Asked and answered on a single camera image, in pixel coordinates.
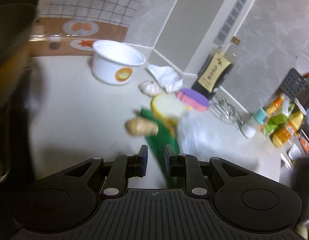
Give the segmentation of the green snack packet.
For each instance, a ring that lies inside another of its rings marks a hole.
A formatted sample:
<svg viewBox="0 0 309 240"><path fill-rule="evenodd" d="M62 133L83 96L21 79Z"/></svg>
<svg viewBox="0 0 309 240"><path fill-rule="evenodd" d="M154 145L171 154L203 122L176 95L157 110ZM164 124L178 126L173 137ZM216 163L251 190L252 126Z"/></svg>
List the green snack packet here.
<svg viewBox="0 0 309 240"><path fill-rule="evenodd" d="M179 154L179 144L177 139L170 134L169 129L165 124L154 116L152 111L147 108L142 108L139 114L142 118L154 122L158 125L158 133L156 135L148 135L145 137L151 151L159 163L161 174L164 176L168 188L177 186L177 178L173 178L167 174L165 165L165 146L170 145L174 154Z"/></svg>

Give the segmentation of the ginger root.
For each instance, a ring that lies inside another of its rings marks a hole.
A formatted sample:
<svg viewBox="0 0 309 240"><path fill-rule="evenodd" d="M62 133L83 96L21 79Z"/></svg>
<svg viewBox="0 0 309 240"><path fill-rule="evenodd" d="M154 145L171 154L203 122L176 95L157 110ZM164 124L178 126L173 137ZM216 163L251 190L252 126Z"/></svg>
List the ginger root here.
<svg viewBox="0 0 309 240"><path fill-rule="evenodd" d="M125 123L127 132L131 135L152 136L157 135L159 131L158 124L154 121L137 116Z"/></svg>

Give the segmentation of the clear plastic bag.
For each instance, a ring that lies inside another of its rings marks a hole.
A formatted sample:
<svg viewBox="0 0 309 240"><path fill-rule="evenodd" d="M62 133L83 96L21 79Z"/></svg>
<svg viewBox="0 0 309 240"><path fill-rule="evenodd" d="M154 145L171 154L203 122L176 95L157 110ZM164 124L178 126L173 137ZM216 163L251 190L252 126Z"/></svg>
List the clear plastic bag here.
<svg viewBox="0 0 309 240"><path fill-rule="evenodd" d="M231 142L233 137L227 129L215 125L204 113L189 111L183 114L177 125L177 141L180 153L194 155L200 161L219 157L252 171L259 166L255 154L239 149Z"/></svg>

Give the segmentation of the yellow plastic lid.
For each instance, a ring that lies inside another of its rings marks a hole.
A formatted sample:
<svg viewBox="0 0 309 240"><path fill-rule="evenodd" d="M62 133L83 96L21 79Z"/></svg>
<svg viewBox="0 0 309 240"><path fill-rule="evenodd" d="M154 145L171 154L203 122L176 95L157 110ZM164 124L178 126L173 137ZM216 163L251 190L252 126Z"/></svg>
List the yellow plastic lid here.
<svg viewBox="0 0 309 240"><path fill-rule="evenodd" d="M187 107L175 95L159 94L150 103L154 117L166 124L176 125L179 118L188 111Z"/></svg>

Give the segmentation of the pink purple sponge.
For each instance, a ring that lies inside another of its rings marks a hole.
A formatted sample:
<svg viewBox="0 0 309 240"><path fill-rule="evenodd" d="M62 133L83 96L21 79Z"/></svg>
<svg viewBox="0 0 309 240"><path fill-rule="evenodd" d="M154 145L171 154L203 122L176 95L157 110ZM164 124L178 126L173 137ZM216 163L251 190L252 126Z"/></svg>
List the pink purple sponge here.
<svg viewBox="0 0 309 240"><path fill-rule="evenodd" d="M176 97L199 112L205 112L210 107L210 101L204 95L193 89L181 88L176 92Z"/></svg>

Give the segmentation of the garlic bulb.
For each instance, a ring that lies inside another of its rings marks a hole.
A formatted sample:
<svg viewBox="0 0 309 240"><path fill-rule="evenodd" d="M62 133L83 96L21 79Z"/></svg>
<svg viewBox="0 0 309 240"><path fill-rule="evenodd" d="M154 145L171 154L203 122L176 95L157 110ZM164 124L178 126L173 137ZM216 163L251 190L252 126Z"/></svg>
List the garlic bulb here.
<svg viewBox="0 0 309 240"><path fill-rule="evenodd" d="M161 89L155 81L144 81L138 86L139 90L149 97L160 94Z"/></svg>

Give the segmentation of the white tissue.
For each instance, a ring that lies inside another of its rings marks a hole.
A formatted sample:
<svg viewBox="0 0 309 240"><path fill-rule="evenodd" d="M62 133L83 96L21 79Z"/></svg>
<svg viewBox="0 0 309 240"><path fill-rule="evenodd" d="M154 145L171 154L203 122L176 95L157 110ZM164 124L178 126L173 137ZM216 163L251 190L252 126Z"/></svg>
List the white tissue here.
<svg viewBox="0 0 309 240"><path fill-rule="evenodd" d="M159 84L160 88L167 93L174 93L183 87L183 77L180 76L172 67L148 65L148 71Z"/></svg>

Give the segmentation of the salt shaker teal lid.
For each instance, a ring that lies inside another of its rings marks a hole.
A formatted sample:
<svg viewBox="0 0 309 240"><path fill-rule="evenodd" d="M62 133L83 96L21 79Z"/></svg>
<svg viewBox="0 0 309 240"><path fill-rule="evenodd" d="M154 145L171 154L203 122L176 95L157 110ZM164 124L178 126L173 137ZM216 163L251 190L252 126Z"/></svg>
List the salt shaker teal lid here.
<svg viewBox="0 0 309 240"><path fill-rule="evenodd" d="M265 123L268 118L267 113L264 109L259 108L257 112L250 117L250 119L244 123L241 127L242 134L247 138L251 139L260 127Z"/></svg>

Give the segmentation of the yellow sauce bottle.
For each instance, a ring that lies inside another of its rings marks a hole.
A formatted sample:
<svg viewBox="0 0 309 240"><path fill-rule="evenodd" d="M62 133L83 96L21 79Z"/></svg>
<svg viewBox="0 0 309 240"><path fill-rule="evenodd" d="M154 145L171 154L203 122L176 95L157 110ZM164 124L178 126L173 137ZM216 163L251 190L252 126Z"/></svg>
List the yellow sauce bottle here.
<svg viewBox="0 0 309 240"><path fill-rule="evenodd" d="M282 147L299 130L303 120L304 114L301 111L291 114L287 122L273 133L273 145L276 148Z"/></svg>

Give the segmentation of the steel sink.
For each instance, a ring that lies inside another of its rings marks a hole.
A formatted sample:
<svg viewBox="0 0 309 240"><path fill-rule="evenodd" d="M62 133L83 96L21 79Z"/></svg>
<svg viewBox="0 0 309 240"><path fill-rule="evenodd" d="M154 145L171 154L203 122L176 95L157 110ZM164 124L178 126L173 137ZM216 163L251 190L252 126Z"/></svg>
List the steel sink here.
<svg viewBox="0 0 309 240"><path fill-rule="evenodd" d="M281 166L285 166L291 174L294 172L294 164L302 157L302 153L296 144L293 144L287 152L281 152Z"/></svg>

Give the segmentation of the orange juice bottle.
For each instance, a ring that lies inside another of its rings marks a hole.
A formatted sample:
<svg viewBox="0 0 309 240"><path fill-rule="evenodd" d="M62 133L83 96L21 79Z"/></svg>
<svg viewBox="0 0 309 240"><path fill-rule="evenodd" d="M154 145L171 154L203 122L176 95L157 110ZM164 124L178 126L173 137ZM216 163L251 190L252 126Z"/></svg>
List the orange juice bottle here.
<svg viewBox="0 0 309 240"><path fill-rule="evenodd" d="M275 113L284 100L285 100L284 94L278 95L278 97L273 102L271 102L269 106L266 108L265 112L267 116L270 117L273 113Z"/></svg>

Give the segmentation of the grey utensil holder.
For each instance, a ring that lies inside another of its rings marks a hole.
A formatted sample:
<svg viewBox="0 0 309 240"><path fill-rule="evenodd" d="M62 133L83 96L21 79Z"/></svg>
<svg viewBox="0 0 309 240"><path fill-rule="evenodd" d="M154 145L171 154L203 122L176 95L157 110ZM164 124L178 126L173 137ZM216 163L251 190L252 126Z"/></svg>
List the grey utensil holder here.
<svg viewBox="0 0 309 240"><path fill-rule="evenodd" d="M309 72L300 75L295 69L291 68L282 83L279 91L285 94L290 100L294 100L309 86Z"/></svg>

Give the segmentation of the white ladle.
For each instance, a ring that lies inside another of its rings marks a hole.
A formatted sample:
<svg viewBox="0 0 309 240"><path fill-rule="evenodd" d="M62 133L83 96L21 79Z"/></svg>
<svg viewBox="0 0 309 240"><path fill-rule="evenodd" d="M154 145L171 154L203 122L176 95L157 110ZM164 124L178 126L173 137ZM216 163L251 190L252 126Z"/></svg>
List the white ladle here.
<svg viewBox="0 0 309 240"><path fill-rule="evenodd" d="M305 75L309 72L309 58L306 55L297 56L295 68L300 75Z"/></svg>

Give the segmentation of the black wok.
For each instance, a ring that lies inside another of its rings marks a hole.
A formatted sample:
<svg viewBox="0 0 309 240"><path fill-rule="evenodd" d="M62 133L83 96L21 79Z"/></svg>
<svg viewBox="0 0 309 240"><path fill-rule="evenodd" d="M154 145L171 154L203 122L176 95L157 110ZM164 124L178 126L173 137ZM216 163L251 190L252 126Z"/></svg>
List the black wok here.
<svg viewBox="0 0 309 240"><path fill-rule="evenodd" d="M28 63L36 9L29 4L0 6L0 109L15 90Z"/></svg>

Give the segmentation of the grey wall outlet strip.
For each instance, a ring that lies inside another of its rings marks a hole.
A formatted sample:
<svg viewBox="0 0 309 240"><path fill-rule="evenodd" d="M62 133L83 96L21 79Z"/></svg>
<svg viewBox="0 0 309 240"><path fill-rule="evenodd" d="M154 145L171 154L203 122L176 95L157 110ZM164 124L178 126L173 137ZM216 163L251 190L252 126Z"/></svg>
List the grey wall outlet strip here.
<svg viewBox="0 0 309 240"><path fill-rule="evenodd" d="M221 29L217 33L214 39L214 44L218 46L222 46L225 43L230 31L232 30L234 24L236 23L246 3L247 3L247 0L236 0L229 15L225 19L225 22L222 24Z"/></svg>

